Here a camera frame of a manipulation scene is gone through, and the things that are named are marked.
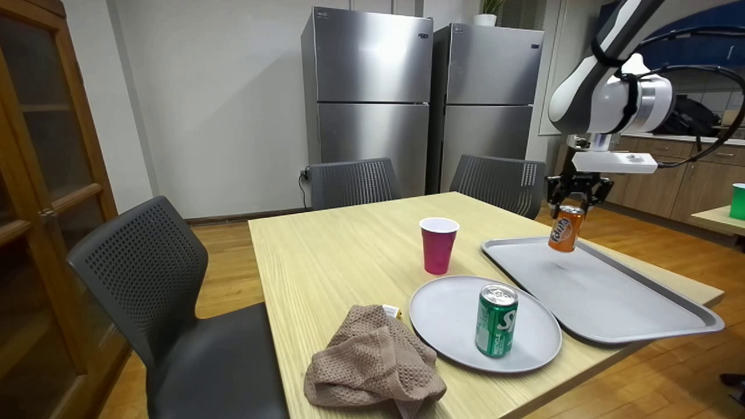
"red cup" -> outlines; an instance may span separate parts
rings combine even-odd
[[[428,216],[419,221],[425,243],[425,270],[431,275],[446,275],[450,267],[453,245],[457,243],[459,224],[443,216]]]

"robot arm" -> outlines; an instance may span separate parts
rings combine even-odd
[[[547,180],[549,204],[559,207],[573,196],[588,211],[612,188],[612,181],[599,173],[649,175],[656,171],[649,154],[610,151],[612,133],[649,133],[673,109],[670,82],[649,75],[634,48],[652,30],[725,2],[732,0],[624,0],[610,14],[591,41],[591,57],[582,59],[549,100],[549,118],[562,133],[590,133],[588,144],[570,146],[564,173]]]

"green can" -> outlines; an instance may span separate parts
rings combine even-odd
[[[513,349],[518,318],[518,294],[511,287],[491,287],[479,294],[479,309],[476,324],[476,348],[489,356],[500,359]]]

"soda can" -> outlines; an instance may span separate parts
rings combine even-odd
[[[573,204],[562,204],[554,231],[549,235],[549,246],[557,252],[575,252],[580,227],[582,227],[582,210]]]
[[[476,348],[489,356],[500,359],[513,349],[518,318],[518,294],[511,287],[495,287],[479,294]]]

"chair backrest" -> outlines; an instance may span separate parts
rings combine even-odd
[[[163,196],[86,235],[69,264],[147,367],[197,325],[208,252]]]
[[[313,164],[307,180],[313,210],[401,197],[389,158]]]
[[[463,154],[453,190],[535,220],[546,188],[546,164]]]

